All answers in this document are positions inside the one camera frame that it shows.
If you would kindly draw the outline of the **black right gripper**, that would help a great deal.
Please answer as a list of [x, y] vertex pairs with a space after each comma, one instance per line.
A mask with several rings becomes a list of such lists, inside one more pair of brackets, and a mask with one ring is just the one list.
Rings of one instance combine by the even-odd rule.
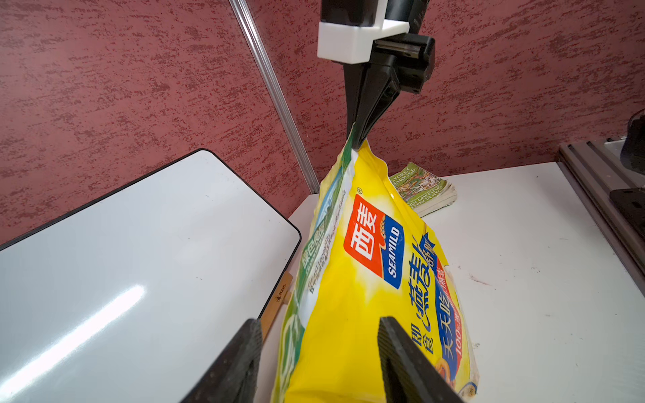
[[428, 0], [388, 1], [386, 19], [408, 22], [409, 32], [376, 40], [373, 50], [377, 53], [369, 62], [344, 65], [347, 136], [352, 132], [354, 150], [361, 147], [401, 90], [419, 94], [431, 77], [435, 40], [419, 33], [428, 4]]

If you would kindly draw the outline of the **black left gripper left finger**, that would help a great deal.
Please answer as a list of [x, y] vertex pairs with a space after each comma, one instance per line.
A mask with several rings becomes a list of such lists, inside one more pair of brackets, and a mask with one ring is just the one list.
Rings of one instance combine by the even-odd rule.
[[246, 320], [182, 402], [253, 402], [262, 348], [260, 320]]

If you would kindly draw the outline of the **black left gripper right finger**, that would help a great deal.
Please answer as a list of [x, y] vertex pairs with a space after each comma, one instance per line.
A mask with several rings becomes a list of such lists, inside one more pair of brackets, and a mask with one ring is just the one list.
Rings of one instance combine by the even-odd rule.
[[388, 402], [460, 402], [394, 317], [378, 327], [382, 379]]

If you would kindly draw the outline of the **yellow oats bag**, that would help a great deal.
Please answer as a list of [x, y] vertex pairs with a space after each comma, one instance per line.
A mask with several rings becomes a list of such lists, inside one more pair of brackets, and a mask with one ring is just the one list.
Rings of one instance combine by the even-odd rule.
[[393, 317], [460, 397], [479, 374], [448, 260], [386, 163], [351, 135], [322, 181], [282, 325], [275, 402], [383, 402], [379, 322]]

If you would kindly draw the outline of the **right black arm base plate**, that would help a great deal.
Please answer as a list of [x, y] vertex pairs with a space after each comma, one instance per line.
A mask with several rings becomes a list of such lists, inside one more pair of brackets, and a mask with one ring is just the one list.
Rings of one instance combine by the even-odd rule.
[[641, 239], [645, 237], [644, 189], [616, 189], [609, 193], [616, 209], [623, 215]]

